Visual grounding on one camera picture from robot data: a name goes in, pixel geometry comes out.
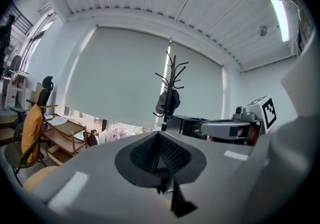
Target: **fluorescent light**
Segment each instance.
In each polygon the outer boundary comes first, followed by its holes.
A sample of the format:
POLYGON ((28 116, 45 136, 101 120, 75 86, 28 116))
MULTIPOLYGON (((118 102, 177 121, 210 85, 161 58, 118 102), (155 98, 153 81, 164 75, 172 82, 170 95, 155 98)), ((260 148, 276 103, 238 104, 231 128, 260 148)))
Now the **fluorescent light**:
POLYGON ((276 16, 278 17, 279 26, 281 29, 282 41, 289 40, 289 27, 285 7, 280 0, 271 0, 271 3, 275 9, 276 16))
MULTIPOLYGON (((166 76, 167 76, 167 69, 168 69, 168 64, 169 64, 169 56, 167 55, 166 56, 166 61, 165 61, 165 67, 164 67, 164 73, 163 73, 163 76, 166 78, 166 76)), ((165 84, 164 83, 162 83, 162 86, 161 86, 161 92, 160 92, 160 94, 162 94, 163 92, 164 92, 164 90, 165 90, 165 84)))

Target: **black desk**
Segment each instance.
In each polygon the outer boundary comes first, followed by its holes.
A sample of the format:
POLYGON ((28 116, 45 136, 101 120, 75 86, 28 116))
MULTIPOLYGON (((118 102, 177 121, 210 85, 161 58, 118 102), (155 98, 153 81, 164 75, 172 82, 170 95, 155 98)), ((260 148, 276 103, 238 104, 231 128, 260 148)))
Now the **black desk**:
POLYGON ((207 136, 200 131, 200 123, 205 120, 207 119, 174 115, 173 120, 167 120, 166 131, 206 140, 207 136))

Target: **wooden cart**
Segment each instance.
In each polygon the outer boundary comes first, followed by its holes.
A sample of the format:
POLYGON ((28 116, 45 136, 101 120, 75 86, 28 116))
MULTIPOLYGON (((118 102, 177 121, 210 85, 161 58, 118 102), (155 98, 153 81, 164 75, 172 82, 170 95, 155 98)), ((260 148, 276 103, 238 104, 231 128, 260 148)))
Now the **wooden cart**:
POLYGON ((43 131, 42 135, 53 142, 53 145, 46 150, 48 156, 56 162, 58 165, 62 165, 73 156, 75 156, 79 150, 87 144, 87 133, 84 133, 84 141, 74 137, 75 134, 86 131, 86 126, 81 126, 68 120, 66 123, 58 126, 50 124, 50 120, 44 121, 50 128, 43 131))

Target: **white ceiling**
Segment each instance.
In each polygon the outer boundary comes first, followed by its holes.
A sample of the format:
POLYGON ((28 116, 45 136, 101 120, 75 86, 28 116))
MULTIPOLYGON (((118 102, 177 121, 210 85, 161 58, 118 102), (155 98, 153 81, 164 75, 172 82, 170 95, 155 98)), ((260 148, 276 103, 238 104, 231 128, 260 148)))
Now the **white ceiling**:
POLYGON ((242 70, 291 56, 298 30, 298 12, 285 4, 291 40, 283 43, 270 0, 65 0, 70 13, 97 8, 140 9, 187 24, 231 55, 242 70), (268 28, 259 36, 260 25, 268 28))

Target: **orange cushion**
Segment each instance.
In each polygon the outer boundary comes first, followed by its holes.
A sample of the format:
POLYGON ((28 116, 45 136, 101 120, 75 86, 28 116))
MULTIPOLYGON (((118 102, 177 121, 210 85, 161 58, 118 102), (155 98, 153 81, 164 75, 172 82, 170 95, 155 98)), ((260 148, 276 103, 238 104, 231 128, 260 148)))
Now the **orange cushion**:
POLYGON ((40 171, 36 172, 34 175, 30 176, 25 183, 23 184, 23 188, 30 193, 32 193, 35 188, 53 171, 58 169, 60 166, 48 166, 42 168, 40 171))
MULTIPOLYGON (((42 113, 38 105, 35 104, 27 116, 25 117, 22 132, 21 150, 24 153, 28 147, 34 142, 35 137, 41 131, 42 128, 42 113)), ((28 158, 28 162, 32 163, 37 160, 38 146, 36 145, 34 151, 28 158)))

